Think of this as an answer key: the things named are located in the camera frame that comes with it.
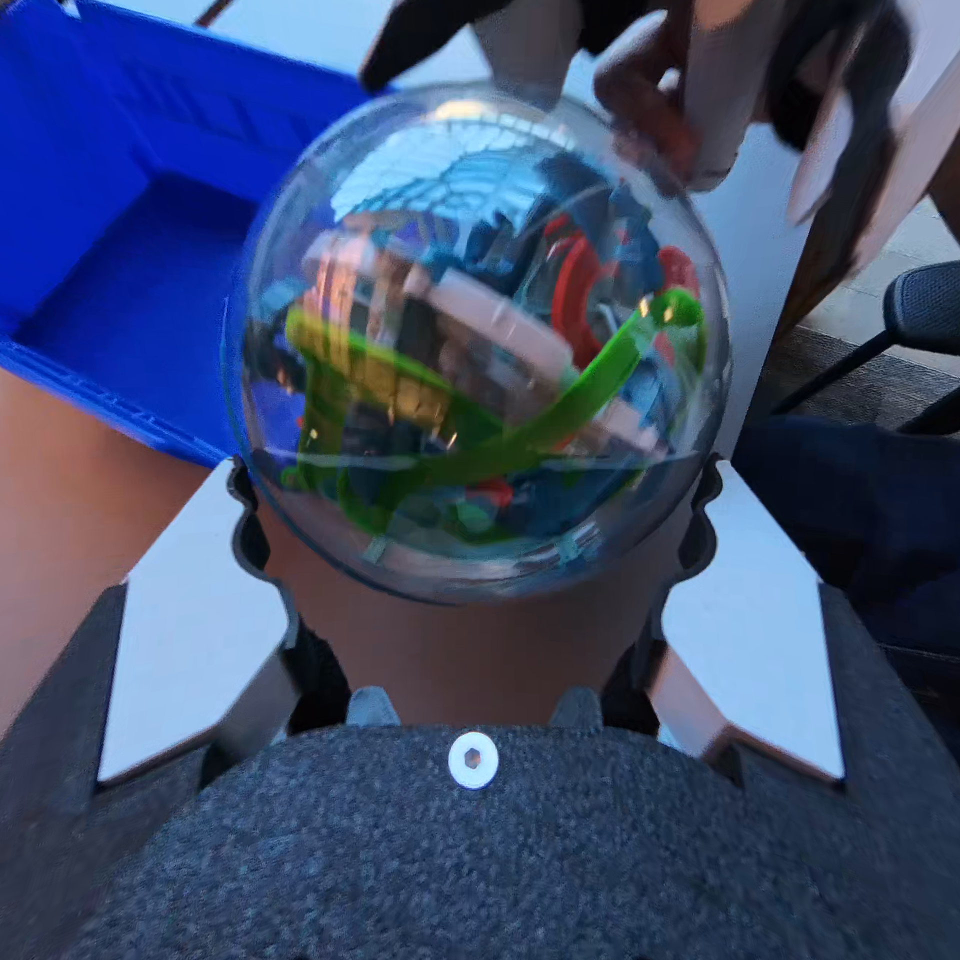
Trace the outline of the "wooden post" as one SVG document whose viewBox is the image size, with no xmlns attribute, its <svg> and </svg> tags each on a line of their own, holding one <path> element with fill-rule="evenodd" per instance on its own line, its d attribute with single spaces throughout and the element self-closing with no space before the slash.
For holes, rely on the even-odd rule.
<svg viewBox="0 0 960 960">
<path fill-rule="evenodd" d="M 879 71 L 844 78 L 850 138 L 812 224 L 774 332 L 774 342 L 881 251 L 925 197 L 958 237 L 958 54 L 935 70 L 915 58 L 903 78 Z"/>
</svg>

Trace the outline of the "person's right hand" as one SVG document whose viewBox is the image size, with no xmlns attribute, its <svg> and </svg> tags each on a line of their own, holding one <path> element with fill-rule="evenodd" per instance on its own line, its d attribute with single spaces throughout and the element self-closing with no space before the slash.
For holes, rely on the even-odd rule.
<svg viewBox="0 0 960 960">
<path fill-rule="evenodd" d="M 700 135 L 684 115 L 681 92 L 693 2 L 654 2 L 649 11 L 661 19 L 618 39 L 602 56 L 593 93 L 622 135 L 647 141 L 687 186 L 701 149 Z"/>
</svg>

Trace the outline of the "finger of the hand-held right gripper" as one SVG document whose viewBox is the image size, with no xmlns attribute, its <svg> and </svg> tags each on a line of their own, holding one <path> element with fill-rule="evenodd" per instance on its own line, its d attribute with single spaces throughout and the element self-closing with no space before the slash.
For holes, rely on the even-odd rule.
<svg viewBox="0 0 960 960">
<path fill-rule="evenodd" d="M 472 24 L 494 87 L 527 104 L 556 104 L 580 47 L 577 1 L 511 1 Z"/>
<path fill-rule="evenodd" d="M 794 226 L 809 221 L 828 198 L 836 167 L 851 137 L 854 109 L 844 79 L 852 56 L 850 46 L 851 40 L 842 30 L 831 30 L 804 57 L 794 74 L 800 91 L 818 102 L 787 204 L 787 218 Z"/>
</svg>

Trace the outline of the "clear plastic maze ball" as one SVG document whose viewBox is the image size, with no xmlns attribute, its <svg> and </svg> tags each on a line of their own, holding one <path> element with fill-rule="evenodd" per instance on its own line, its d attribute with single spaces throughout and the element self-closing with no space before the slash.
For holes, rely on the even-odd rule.
<svg viewBox="0 0 960 960">
<path fill-rule="evenodd" d="M 666 163 L 485 82 L 310 141 L 223 310 L 251 479 L 321 557 L 436 605 L 555 592 L 638 546 L 714 447 L 726 278 Z"/>
</svg>

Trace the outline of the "person's dark trousers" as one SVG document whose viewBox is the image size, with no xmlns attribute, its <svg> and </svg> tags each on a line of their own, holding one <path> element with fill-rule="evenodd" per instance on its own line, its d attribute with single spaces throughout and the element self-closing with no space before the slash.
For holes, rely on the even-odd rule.
<svg viewBox="0 0 960 960">
<path fill-rule="evenodd" d="M 775 416 L 743 429 L 732 464 L 920 705 L 958 729 L 958 440 Z"/>
</svg>

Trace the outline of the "large blue plastic bin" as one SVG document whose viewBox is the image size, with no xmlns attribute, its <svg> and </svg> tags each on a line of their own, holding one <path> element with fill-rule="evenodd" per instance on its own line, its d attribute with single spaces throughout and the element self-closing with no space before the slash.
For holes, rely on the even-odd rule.
<svg viewBox="0 0 960 960">
<path fill-rule="evenodd" d="M 352 77 L 104 2 L 1 23 L 1 365 L 153 450 L 234 454 L 225 300 Z"/>
</svg>

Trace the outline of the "black padded chair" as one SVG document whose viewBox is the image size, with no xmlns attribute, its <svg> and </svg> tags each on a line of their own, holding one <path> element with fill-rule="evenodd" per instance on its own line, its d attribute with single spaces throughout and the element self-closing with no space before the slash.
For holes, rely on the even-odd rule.
<svg viewBox="0 0 960 960">
<path fill-rule="evenodd" d="M 958 260 L 921 266 L 898 275 L 884 292 L 882 319 L 883 329 L 878 334 L 788 394 L 773 407 L 772 414 L 793 411 L 894 346 L 958 357 Z"/>
</svg>

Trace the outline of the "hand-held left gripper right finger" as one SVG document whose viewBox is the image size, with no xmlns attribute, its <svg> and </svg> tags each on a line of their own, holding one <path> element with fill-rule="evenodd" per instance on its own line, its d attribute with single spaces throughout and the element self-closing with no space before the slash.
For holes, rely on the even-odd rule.
<svg viewBox="0 0 960 960">
<path fill-rule="evenodd" d="M 841 784 L 821 580 L 729 460 L 706 461 L 638 555 L 651 592 L 631 679 L 652 738 L 714 766 L 745 747 Z"/>
</svg>

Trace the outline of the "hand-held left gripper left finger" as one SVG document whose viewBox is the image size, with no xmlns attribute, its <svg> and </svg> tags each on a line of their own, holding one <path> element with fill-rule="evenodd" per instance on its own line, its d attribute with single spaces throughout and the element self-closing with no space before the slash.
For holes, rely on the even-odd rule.
<svg viewBox="0 0 960 960">
<path fill-rule="evenodd" d="M 284 737 L 302 621 L 265 572 L 257 506 L 243 463 L 222 461 L 126 574 L 98 786 L 210 746 L 245 762 Z"/>
</svg>

